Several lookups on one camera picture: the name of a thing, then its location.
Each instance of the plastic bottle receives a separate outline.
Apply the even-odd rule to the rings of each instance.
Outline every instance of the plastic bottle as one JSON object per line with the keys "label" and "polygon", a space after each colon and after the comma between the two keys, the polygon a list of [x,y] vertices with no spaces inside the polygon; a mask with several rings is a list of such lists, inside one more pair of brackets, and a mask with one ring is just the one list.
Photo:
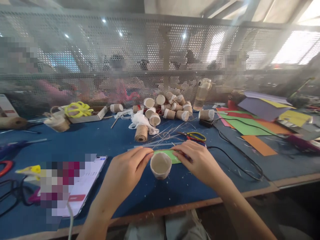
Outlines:
{"label": "plastic bottle", "polygon": [[199,81],[196,99],[194,100],[193,109],[200,111],[203,108],[204,102],[212,87],[212,81],[209,78],[203,78]]}

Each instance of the green cardstock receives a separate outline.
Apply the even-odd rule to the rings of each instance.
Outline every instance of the green cardstock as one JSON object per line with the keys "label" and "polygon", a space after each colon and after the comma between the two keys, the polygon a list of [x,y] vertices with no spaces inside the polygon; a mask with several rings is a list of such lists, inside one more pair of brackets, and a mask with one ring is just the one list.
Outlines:
{"label": "green cardstock", "polygon": [[159,152],[163,152],[165,154],[167,154],[169,156],[169,158],[171,159],[172,164],[176,164],[176,163],[181,163],[178,158],[173,155],[172,153],[174,152],[174,150],[168,149],[168,150],[160,150],[160,151],[154,151],[154,154],[157,154]]}

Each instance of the forearm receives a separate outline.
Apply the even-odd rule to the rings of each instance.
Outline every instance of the forearm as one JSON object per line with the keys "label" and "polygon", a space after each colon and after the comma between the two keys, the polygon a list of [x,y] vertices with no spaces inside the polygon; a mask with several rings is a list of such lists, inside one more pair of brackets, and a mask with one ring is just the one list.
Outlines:
{"label": "forearm", "polygon": [[215,189],[229,213],[239,239],[276,239],[231,179],[225,176],[222,181],[220,188]]}

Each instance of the perforated metal mesh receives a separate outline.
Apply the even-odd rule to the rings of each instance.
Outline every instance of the perforated metal mesh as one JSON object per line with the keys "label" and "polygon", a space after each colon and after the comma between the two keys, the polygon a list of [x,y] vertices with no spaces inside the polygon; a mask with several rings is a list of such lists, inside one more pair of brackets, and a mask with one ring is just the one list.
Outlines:
{"label": "perforated metal mesh", "polygon": [[[131,107],[167,91],[193,103],[204,77],[214,83],[207,103],[246,89],[276,94],[320,51],[314,28],[298,62],[274,62],[285,31],[277,24],[3,7],[0,89],[22,115],[71,101]],[[245,69],[223,68],[230,52],[244,54]]]}

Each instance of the yellow paper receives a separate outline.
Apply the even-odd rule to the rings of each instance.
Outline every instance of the yellow paper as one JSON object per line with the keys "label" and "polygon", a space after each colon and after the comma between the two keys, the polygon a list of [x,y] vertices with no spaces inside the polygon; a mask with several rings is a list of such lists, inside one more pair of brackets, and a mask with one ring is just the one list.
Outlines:
{"label": "yellow paper", "polygon": [[262,101],[265,101],[265,102],[271,104],[272,106],[275,106],[275,107],[278,107],[278,108],[280,108],[280,107],[289,107],[289,108],[296,109],[296,108],[294,108],[294,107],[292,107],[292,106],[284,105],[284,104],[282,104],[282,103],[273,102],[273,101],[270,101],[270,100],[267,100],[267,99],[263,99],[263,98],[260,98],[260,99],[261,99]]}
{"label": "yellow paper", "polygon": [[305,122],[308,121],[310,118],[311,116],[309,115],[291,110],[288,110],[279,116],[279,120],[286,120],[297,125],[298,127],[302,127],[302,125],[305,124]]}

